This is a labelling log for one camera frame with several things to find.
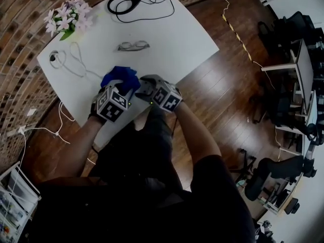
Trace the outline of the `white metal shelf rack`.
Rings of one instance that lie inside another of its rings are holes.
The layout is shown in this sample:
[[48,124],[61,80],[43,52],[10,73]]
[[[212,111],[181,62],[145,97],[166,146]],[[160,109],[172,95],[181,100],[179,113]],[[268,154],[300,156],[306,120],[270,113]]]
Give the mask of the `white metal shelf rack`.
[[41,199],[19,166],[18,161],[0,175],[0,243],[18,243]]

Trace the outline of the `blue cloth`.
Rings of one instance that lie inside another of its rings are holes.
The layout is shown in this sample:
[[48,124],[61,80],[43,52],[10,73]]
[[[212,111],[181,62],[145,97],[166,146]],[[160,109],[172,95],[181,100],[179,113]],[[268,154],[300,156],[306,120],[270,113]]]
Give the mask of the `blue cloth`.
[[130,67],[115,66],[103,77],[100,86],[104,88],[112,81],[121,80],[121,83],[116,84],[115,87],[122,96],[131,91],[130,97],[132,97],[141,86],[136,74],[137,72]]

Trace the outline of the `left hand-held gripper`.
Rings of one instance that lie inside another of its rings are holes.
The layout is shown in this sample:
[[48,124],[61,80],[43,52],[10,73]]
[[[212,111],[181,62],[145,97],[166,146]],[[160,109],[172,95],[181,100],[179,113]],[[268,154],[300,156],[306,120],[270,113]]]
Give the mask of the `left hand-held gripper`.
[[107,86],[102,87],[98,95],[93,98],[89,117],[97,117],[100,122],[116,122],[119,117],[129,110],[129,99],[122,96],[115,88],[121,87],[124,81],[121,79],[110,80]]

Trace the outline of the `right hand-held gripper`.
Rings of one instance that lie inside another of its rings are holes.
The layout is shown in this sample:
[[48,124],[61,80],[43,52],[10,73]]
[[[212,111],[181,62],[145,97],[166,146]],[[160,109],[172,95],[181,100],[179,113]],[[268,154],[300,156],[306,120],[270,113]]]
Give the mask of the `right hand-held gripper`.
[[166,112],[174,112],[182,101],[182,96],[177,87],[157,74],[144,75],[140,79],[141,87],[155,88],[154,93],[135,93],[135,96],[147,103],[154,103]]

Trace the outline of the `yellow black striped tape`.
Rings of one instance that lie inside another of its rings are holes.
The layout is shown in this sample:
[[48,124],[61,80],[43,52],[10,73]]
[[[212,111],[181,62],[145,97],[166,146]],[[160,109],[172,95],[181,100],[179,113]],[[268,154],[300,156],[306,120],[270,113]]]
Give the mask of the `yellow black striped tape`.
[[225,17],[224,14],[222,14],[222,19],[227,23],[227,25],[229,26],[229,28],[231,29],[231,31],[235,34],[235,36],[236,36],[237,40],[240,42],[240,44],[241,44],[243,50],[246,52],[246,54],[247,54],[249,60],[250,60],[251,62],[253,62],[253,59],[252,59],[250,53],[248,52],[248,50],[247,50],[245,44],[243,43],[243,41],[241,40],[240,36],[238,35],[238,33],[237,33],[237,32],[235,31],[235,29],[233,28],[233,26],[232,26],[232,25],[229,23],[229,21],[226,19],[226,17]]

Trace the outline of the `person's right forearm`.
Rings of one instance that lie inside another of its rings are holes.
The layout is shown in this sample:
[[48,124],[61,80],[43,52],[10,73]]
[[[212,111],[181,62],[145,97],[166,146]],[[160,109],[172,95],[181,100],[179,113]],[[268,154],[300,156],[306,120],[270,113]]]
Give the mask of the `person's right forearm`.
[[193,165],[210,155],[221,156],[213,136],[185,102],[182,101],[174,113],[182,129]]

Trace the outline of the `person's body in black clothing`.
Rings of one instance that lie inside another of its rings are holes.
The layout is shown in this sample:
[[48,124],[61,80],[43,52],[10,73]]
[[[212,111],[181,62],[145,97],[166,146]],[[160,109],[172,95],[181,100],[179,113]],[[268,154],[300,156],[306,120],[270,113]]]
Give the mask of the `person's body in black clothing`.
[[256,242],[251,213],[221,156],[193,165],[190,191],[183,189],[158,107],[141,130],[129,124],[116,134],[87,177],[99,177],[108,191],[79,200],[41,196],[30,243]]

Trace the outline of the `white office desk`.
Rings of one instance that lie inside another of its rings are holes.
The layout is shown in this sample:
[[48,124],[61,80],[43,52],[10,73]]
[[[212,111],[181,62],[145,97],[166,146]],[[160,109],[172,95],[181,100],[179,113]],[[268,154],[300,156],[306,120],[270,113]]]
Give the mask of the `white office desk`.
[[261,67],[261,70],[263,72],[272,70],[294,70],[300,88],[297,93],[300,94],[303,99],[303,111],[307,114],[306,123],[316,124],[317,100],[316,92],[312,90],[314,77],[307,46],[303,39],[293,42],[292,45],[297,46],[296,53],[291,51],[291,56],[293,58],[292,63],[265,66]]

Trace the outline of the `thin-framed eyeglasses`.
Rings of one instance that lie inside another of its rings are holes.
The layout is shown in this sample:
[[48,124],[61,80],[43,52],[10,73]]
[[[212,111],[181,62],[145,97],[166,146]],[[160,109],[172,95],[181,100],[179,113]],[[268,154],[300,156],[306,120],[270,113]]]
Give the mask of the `thin-framed eyeglasses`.
[[148,42],[144,40],[139,40],[134,43],[123,42],[117,46],[117,51],[134,52],[134,51],[141,51],[143,49],[148,49],[148,48],[150,48]]

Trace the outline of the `black office chair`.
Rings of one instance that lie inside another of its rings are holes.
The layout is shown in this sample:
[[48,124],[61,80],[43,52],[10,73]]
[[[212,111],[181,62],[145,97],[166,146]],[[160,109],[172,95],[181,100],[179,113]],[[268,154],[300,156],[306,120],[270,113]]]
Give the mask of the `black office chair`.
[[273,22],[272,29],[266,23],[258,22],[259,38],[266,48],[289,49],[291,43],[304,40],[307,46],[315,45],[321,41],[320,32],[315,28],[310,16],[303,15],[300,11],[291,17],[283,17]]
[[245,196],[255,201],[263,190],[268,177],[273,179],[296,178],[300,175],[314,177],[317,170],[314,169],[314,159],[296,155],[289,159],[275,162],[269,158],[260,160],[258,167],[253,170],[252,177],[245,186]]

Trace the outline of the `pink flowers in pot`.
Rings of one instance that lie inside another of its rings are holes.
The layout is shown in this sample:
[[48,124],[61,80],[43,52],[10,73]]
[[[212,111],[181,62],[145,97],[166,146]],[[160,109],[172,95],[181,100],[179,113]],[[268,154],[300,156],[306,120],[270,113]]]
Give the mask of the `pink flowers in pot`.
[[61,33],[61,41],[67,39],[75,32],[85,32],[92,26],[93,20],[90,16],[92,7],[84,0],[66,0],[56,9],[49,10],[44,18],[46,33],[51,37]]

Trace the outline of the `person's left forearm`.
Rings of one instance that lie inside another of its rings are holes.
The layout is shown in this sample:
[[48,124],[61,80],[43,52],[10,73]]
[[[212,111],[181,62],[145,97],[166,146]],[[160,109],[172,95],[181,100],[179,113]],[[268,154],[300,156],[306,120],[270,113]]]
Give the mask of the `person's left forearm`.
[[79,177],[86,165],[89,152],[103,123],[95,116],[91,116],[70,138],[70,143],[58,152],[58,162],[53,178]]

